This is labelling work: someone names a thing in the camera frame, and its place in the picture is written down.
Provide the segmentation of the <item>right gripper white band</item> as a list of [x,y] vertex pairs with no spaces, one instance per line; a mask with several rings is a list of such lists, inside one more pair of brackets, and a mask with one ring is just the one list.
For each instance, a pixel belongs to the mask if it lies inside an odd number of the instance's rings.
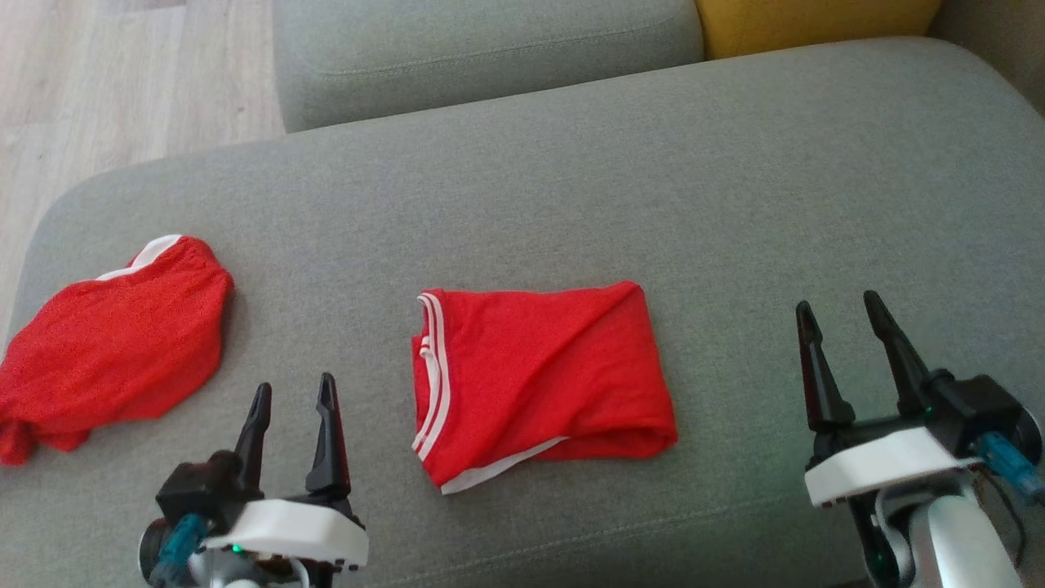
[[[918,416],[925,410],[922,392],[928,368],[881,296],[867,290],[863,301],[872,331],[882,342],[891,366],[898,411]],[[869,497],[880,500],[884,509],[900,509],[926,505],[940,497],[971,497],[973,474],[982,458],[956,457],[925,425],[900,417],[851,425],[855,411],[841,398],[826,361],[825,334],[809,301],[796,305],[796,332],[807,428],[815,432],[805,473],[807,497],[813,505],[825,509]]]

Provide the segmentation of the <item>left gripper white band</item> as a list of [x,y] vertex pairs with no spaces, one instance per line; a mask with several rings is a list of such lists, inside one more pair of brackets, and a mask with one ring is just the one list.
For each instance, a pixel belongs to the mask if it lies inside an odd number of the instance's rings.
[[[257,387],[234,450],[240,458],[238,484],[245,490],[260,491],[272,392],[268,382]],[[306,491],[333,501],[298,497],[248,502],[231,528],[202,541],[202,572],[243,569],[249,562],[259,566],[259,555],[342,568],[368,565],[369,536],[347,499],[351,481],[336,380],[331,373],[321,375],[316,410],[320,427]]]

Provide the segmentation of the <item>red shorts white waistband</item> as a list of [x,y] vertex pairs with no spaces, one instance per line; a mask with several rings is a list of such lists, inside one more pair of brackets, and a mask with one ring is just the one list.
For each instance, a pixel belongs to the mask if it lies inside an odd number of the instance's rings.
[[220,366],[232,293],[211,246],[180,234],[64,287],[0,361],[0,465],[25,465],[41,444],[71,452],[104,425],[189,398]]

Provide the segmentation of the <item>red Bulls basketball jersey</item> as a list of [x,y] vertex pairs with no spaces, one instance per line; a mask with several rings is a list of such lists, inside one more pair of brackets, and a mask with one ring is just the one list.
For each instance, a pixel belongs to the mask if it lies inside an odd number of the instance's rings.
[[530,458],[649,458],[678,440],[645,292],[429,289],[411,449],[444,495]]

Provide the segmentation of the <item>grey sofa seat cushion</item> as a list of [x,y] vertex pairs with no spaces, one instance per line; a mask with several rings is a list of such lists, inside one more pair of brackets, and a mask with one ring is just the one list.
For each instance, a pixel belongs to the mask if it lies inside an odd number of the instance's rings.
[[[273,385],[262,487],[302,491],[336,377],[370,563],[336,588],[781,588],[865,577],[814,509],[795,306],[858,417],[896,408],[862,293],[926,364],[988,373],[1045,425],[1045,118],[985,62],[874,38],[302,131],[107,172],[38,225],[11,327],[191,234],[231,272],[220,370],[157,421],[0,466],[0,588],[146,588],[182,461]],[[680,440],[525,462],[444,497],[411,451],[417,293],[641,284]]]

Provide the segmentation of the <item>yellow cushion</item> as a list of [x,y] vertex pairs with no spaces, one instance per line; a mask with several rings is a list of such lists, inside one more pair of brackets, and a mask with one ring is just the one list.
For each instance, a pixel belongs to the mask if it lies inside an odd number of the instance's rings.
[[925,36],[943,0],[694,0],[710,60],[858,38]]

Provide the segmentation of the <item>grey sofa back cushion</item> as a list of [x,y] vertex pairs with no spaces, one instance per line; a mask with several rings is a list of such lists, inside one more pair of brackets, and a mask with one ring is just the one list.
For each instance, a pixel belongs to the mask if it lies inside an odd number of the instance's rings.
[[272,0],[285,131],[701,62],[694,0]]

